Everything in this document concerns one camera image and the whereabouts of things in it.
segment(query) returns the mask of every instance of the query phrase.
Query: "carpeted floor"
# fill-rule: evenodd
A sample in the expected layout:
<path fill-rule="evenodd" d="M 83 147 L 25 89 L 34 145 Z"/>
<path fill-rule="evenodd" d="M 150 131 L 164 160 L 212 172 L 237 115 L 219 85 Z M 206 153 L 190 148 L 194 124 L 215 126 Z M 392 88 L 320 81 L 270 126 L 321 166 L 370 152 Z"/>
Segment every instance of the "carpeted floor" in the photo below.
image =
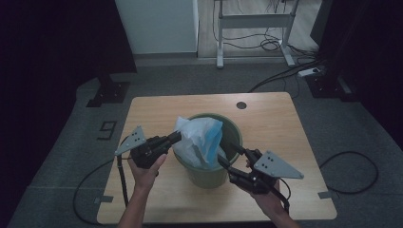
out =
<path fill-rule="evenodd" d="M 77 90 L 77 102 L 67 124 L 41 169 L 27 188 L 9 227 L 90 227 L 74 214 L 72 199 L 77 185 L 92 170 L 113 159 L 131 100 L 140 96 L 247 92 L 258 82 L 287 69 L 285 64 L 214 64 L 139 66 L 137 74 L 115 74 L 114 81 L 130 82 L 122 104 L 86 107 L 99 86 L 96 80 Z M 402 227 L 403 152 L 360 103 L 338 99 L 314 99 L 305 81 L 290 77 L 258 88 L 255 92 L 287 91 L 294 98 L 317 163 L 342 151 L 358 151 L 374 161 L 379 177 L 368 191 L 357 195 L 333 192 L 337 218 L 303 220 L 302 227 Z M 109 132 L 100 131 L 104 122 L 116 122 Z M 79 190 L 78 213 L 96 221 L 111 163 L 95 172 Z M 362 157 L 345 155 L 322 168 L 327 184 L 354 191 L 375 177 L 374 167 Z M 212 227 L 185 224 L 181 227 Z M 267 227 L 267 223 L 215 224 L 220 227 Z"/>

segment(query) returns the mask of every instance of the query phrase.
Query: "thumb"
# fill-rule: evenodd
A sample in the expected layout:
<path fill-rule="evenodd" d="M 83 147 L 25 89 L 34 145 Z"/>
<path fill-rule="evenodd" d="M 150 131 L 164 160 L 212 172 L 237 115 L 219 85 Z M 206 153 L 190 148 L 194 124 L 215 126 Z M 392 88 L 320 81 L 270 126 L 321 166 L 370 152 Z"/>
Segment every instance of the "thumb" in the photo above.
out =
<path fill-rule="evenodd" d="M 166 154 L 162 154 L 162 155 L 153 163 L 153 165 L 150 167 L 150 169 L 152 168 L 152 169 L 158 170 L 158 169 L 161 167 L 161 165 L 163 165 L 163 163 L 165 162 L 165 160 L 166 160 Z"/>

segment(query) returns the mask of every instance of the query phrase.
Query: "bucket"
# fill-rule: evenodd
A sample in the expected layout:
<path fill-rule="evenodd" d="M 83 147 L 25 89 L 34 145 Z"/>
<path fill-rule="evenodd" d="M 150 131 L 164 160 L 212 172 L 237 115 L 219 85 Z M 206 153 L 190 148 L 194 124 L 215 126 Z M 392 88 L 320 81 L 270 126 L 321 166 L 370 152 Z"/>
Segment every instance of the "bucket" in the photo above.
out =
<path fill-rule="evenodd" d="M 224 151 L 227 160 L 233 164 L 238 156 L 234 149 L 231 149 L 232 144 L 242 145 L 242 135 L 238 127 L 230 119 L 215 113 L 202 113 L 189 118 L 189 120 L 210 117 L 222 122 L 222 138 L 220 147 Z M 227 171 L 221 166 L 211 170 L 195 168 L 192 165 L 184 162 L 176 153 L 175 157 L 184 166 L 189 179 L 200 188 L 217 188 L 225 183 L 227 179 Z"/>

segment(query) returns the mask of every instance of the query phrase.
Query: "black stand base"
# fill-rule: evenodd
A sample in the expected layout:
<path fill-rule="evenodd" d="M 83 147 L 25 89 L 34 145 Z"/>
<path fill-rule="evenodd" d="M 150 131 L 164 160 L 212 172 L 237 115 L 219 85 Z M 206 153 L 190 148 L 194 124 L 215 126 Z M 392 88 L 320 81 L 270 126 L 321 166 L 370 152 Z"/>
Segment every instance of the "black stand base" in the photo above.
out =
<path fill-rule="evenodd" d="M 100 107 L 102 104 L 121 104 L 127 93 L 129 82 L 109 83 L 101 85 L 94 99 L 89 100 L 86 107 Z"/>
<path fill-rule="evenodd" d="M 339 81 L 329 85 L 323 76 L 305 77 L 314 98 L 338 98 L 343 102 L 357 102 L 355 95 L 346 92 Z"/>

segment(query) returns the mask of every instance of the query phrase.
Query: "white plastic bag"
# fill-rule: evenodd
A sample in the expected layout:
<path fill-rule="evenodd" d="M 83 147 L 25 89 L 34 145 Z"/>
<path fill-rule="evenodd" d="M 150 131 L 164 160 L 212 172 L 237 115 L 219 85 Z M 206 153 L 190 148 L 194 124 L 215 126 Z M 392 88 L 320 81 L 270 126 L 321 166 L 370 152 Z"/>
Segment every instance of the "white plastic bag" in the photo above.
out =
<path fill-rule="evenodd" d="M 225 157 L 220 148 L 222 122 L 213 118 L 187 120 L 178 117 L 175 131 L 180 131 L 182 139 L 173 145 L 181 159 L 196 168 L 214 169 L 219 167 L 217 154 Z"/>

